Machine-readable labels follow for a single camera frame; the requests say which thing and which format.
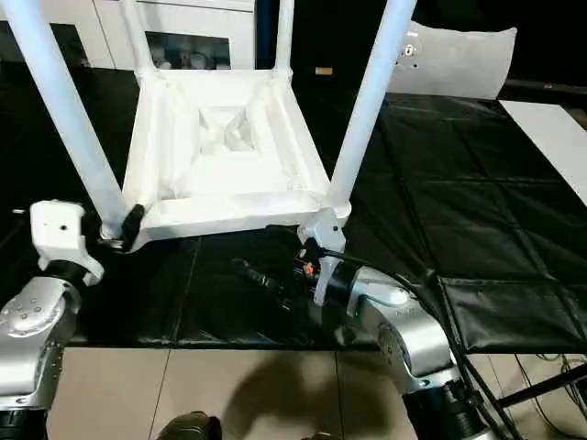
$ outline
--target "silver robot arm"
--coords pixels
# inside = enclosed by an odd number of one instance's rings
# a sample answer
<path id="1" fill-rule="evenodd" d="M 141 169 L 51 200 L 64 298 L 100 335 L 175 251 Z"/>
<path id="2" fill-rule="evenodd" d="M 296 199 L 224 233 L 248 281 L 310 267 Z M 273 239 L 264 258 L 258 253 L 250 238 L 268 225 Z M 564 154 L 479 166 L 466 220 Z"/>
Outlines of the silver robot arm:
<path id="1" fill-rule="evenodd" d="M 418 438 L 498 438 L 483 423 L 442 326 L 415 293 L 376 269 L 347 267 L 340 254 L 346 240 L 331 209 L 319 211 L 297 235 L 302 254 L 319 256 L 314 302 L 342 305 L 377 342 Z"/>
<path id="2" fill-rule="evenodd" d="M 80 310 L 79 289 L 104 274 L 85 249 L 83 214 L 73 203 L 31 206 L 40 274 L 0 311 L 0 438 L 46 438 L 63 348 Z"/>

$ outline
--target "gray floor tile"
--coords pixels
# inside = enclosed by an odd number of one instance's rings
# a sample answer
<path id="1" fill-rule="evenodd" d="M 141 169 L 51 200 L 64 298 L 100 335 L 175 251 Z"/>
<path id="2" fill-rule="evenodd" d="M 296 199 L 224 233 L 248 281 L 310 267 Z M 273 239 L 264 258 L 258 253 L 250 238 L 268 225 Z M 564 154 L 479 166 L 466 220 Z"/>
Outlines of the gray floor tile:
<path id="1" fill-rule="evenodd" d="M 415 439 L 382 354 L 338 353 L 337 356 L 345 439 Z"/>
<path id="2" fill-rule="evenodd" d="M 173 417 L 219 417 L 226 439 L 340 435 L 333 353 L 172 351 L 152 438 Z"/>
<path id="3" fill-rule="evenodd" d="M 168 350 L 68 348 L 50 438 L 146 440 Z"/>

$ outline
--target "black padded mat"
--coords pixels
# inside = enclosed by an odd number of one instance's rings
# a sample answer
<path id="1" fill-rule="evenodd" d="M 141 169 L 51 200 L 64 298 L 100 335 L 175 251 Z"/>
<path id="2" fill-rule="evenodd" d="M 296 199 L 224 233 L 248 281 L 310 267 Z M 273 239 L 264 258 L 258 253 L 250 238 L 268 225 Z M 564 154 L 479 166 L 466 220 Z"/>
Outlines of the black padded mat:
<path id="1" fill-rule="evenodd" d="M 74 80 L 122 181 L 138 88 L 124 71 Z M 294 76 L 328 172 L 353 92 Z M 35 271 L 26 215 L 43 198 L 87 196 L 26 67 L 0 69 L 0 297 Z M 390 96 L 352 197 L 348 252 L 418 282 L 471 352 L 583 352 L 587 208 L 496 102 Z M 290 252 L 261 231 L 150 243 L 98 254 L 104 281 L 85 295 L 74 344 L 109 347 L 337 347 L 305 302 L 282 304 L 231 273 L 241 257 L 285 270 Z"/>

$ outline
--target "cabinet door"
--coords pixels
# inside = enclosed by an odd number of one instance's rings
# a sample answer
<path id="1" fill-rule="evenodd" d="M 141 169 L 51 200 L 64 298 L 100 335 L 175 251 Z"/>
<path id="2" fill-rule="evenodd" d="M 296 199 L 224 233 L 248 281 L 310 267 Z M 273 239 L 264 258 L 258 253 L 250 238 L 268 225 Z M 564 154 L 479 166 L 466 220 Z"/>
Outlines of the cabinet door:
<path id="1" fill-rule="evenodd" d="M 117 69 L 134 69 L 118 1 L 95 2 Z M 189 5 L 137 3 L 155 64 L 171 69 L 254 69 L 254 14 Z"/>
<path id="2" fill-rule="evenodd" d="M 114 68 L 92 0 L 40 0 L 63 58 L 72 65 Z M 0 7 L 0 60 L 22 61 L 22 54 Z"/>

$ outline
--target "metal bar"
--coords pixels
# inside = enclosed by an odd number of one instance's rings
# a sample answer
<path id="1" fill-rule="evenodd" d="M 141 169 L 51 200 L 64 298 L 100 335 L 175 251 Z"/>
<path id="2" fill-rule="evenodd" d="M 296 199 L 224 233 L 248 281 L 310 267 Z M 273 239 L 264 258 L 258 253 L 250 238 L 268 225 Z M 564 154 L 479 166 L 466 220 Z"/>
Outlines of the metal bar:
<path id="1" fill-rule="evenodd" d="M 497 402 L 502 408 L 507 408 L 508 406 L 534 399 L 537 396 L 541 396 L 542 394 L 564 387 L 569 383 L 583 378 L 587 378 L 587 364 L 560 373 L 554 378 L 535 383 L 531 387 L 510 394 L 509 396 L 505 396 Z"/>
<path id="2" fill-rule="evenodd" d="M 328 189 L 328 200 L 338 211 L 345 210 L 349 203 L 387 86 L 392 79 L 395 60 L 400 54 L 405 32 L 414 13 L 415 2 L 388 0 L 383 12 Z"/>

